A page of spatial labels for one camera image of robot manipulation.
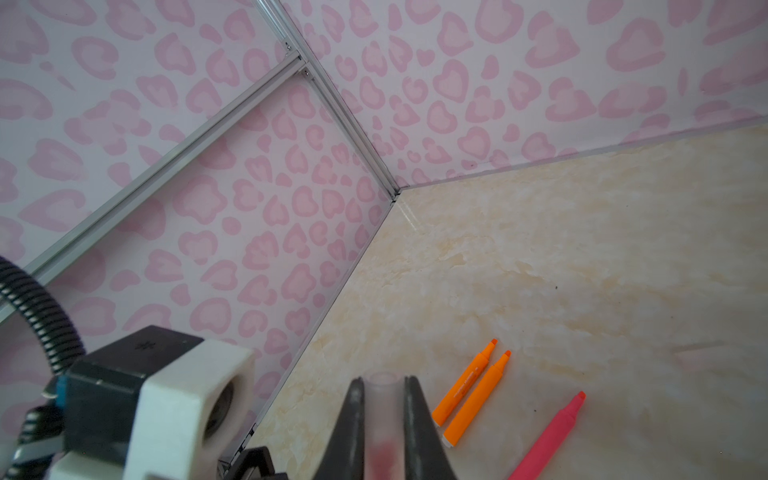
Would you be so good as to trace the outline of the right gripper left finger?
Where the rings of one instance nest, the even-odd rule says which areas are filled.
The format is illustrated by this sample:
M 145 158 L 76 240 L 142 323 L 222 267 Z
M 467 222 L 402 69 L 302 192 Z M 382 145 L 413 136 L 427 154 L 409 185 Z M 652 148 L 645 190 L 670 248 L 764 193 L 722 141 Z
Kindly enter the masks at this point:
M 314 480 L 361 480 L 364 477 L 365 384 L 350 382 Z

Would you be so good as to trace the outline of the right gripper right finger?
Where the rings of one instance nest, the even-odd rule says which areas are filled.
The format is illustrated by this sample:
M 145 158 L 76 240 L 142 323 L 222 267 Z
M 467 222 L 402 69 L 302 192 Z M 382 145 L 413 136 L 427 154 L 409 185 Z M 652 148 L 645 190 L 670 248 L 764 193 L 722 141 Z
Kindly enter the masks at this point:
M 404 378 L 404 472 L 407 480 L 456 480 L 416 376 Z

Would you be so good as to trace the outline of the pink highlighter pen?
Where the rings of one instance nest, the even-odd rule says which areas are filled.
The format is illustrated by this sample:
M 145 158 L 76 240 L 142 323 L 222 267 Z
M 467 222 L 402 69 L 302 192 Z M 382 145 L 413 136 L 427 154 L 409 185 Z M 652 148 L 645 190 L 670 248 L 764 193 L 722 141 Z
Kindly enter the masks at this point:
M 580 391 L 553 417 L 508 480 L 535 480 L 557 453 L 577 422 L 586 394 Z

